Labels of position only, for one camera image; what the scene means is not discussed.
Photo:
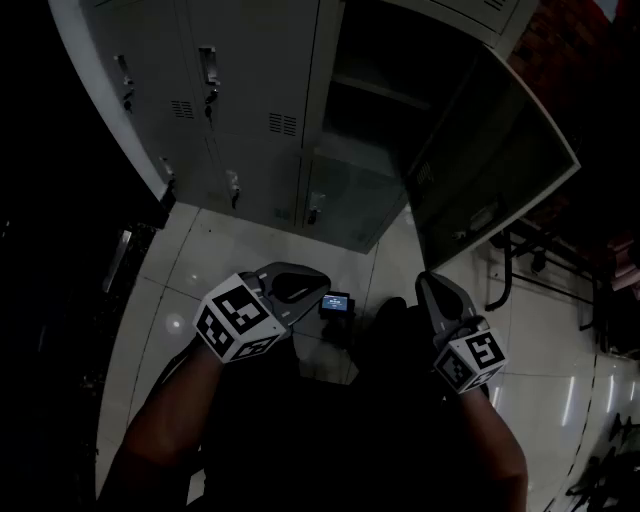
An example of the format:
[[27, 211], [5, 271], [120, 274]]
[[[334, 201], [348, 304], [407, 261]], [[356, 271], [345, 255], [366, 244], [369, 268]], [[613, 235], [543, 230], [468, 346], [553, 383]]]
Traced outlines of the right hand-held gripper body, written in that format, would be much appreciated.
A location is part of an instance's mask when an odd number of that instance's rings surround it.
[[446, 339], [435, 371], [458, 395], [489, 382], [507, 364], [499, 331], [480, 315], [465, 320]]

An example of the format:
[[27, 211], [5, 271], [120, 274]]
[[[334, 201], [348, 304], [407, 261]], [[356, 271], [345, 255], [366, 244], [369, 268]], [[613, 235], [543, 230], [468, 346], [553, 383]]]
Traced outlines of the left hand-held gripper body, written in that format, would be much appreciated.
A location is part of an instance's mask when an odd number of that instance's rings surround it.
[[263, 355], [287, 333], [239, 274], [205, 295], [193, 327], [223, 364]]

